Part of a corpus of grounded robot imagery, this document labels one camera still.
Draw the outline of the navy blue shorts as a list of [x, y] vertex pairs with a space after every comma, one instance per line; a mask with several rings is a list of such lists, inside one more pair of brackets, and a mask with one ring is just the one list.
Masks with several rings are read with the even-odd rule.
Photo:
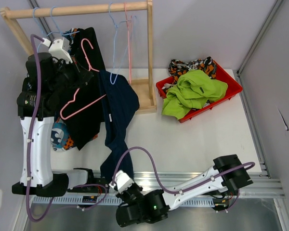
[[111, 150], [100, 171], [101, 176], [111, 182], [119, 159], [128, 149], [126, 130], [140, 104], [136, 92], [122, 75], [101, 70], [99, 88], [105, 96], [101, 99], [106, 129], [105, 146]]

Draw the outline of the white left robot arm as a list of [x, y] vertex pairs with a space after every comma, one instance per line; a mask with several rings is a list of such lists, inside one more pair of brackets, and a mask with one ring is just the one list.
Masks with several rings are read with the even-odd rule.
[[24, 139], [23, 170], [12, 193], [60, 197], [76, 187], [91, 192], [95, 187], [92, 170], [53, 172], [51, 167], [51, 133], [61, 93], [85, 83], [89, 75], [48, 52], [29, 56], [26, 69], [27, 77], [16, 100]]

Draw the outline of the orange camouflage shorts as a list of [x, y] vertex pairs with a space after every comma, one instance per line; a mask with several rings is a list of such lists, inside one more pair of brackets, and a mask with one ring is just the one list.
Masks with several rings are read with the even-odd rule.
[[215, 79], [217, 64], [210, 56], [205, 59], [197, 59], [189, 62], [172, 59], [168, 67], [168, 73], [173, 77], [172, 84], [176, 84], [179, 77], [190, 70], [201, 70], [211, 79]]

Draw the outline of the lime green shorts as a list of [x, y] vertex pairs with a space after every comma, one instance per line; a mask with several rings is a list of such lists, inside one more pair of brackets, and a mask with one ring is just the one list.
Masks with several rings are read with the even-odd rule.
[[222, 99], [227, 89], [227, 83], [211, 79], [201, 70], [190, 70], [168, 90], [161, 113], [182, 119], [192, 109], [200, 110], [207, 102], [214, 103]]

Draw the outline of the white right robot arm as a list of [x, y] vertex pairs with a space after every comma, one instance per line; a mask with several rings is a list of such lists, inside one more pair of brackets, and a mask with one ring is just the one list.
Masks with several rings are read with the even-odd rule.
[[254, 162], [243, 164], [235, 154], [218, 157], [213, 162], [213, 166], [194, 178], [147, 194], [143, 194], [142, 187], [125, 172], [118, 171], [111, 183], [111, 187], [117, 191], [116, 196], [123, 202], [116, 210], [117, 224], [120, 227], [154, 224], [166, 219], [169, 211], [194, 197], [210, 192], [234, 194], [253, 183], [247, 171], [254, 167]]

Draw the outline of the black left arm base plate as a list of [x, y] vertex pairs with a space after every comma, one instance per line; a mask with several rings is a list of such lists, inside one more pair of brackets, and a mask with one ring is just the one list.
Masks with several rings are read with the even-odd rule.
[[90, 176], [85, 183], [85, 186], [74, 187], [73, 189], [67, 190], [69, 193], [97, 193], [103, 194], [109, 192], [109, 186], [105, 178], [96, 178]]

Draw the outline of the black shorts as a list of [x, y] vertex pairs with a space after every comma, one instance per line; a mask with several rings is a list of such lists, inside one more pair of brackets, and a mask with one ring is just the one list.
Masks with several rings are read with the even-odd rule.
[[74, 145], [81, 150], [98, 135], [100, 125], [104, 121], [99, 71], [105, 70], [105, 64], [94, 28], [79, 28], [77, 31], [79, 32], [75, 34], [70, 54], [75, 58], [79, 68], [88, 71], [92, 67], [91, 72], [94, 76], [87, 86], [79, 89], [76, 100], [63, 110], [63, 116], [76, 113], [64, 121], [70, 136], [66, 144]]

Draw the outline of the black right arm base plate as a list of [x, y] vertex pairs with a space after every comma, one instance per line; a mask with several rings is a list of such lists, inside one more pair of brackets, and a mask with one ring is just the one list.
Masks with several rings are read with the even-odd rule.
[[216, 198], [216, 199], [226, 198], [226, 200], [230, 200], [234, 196], [237, 196], [238, 193], [239, 193], [239, 190], [225, 191], [225, 192], [220, 192], [218, 190], [215, 190], [215, 191], [207, 192], [206, 195], [212, 196], [213, 198]]

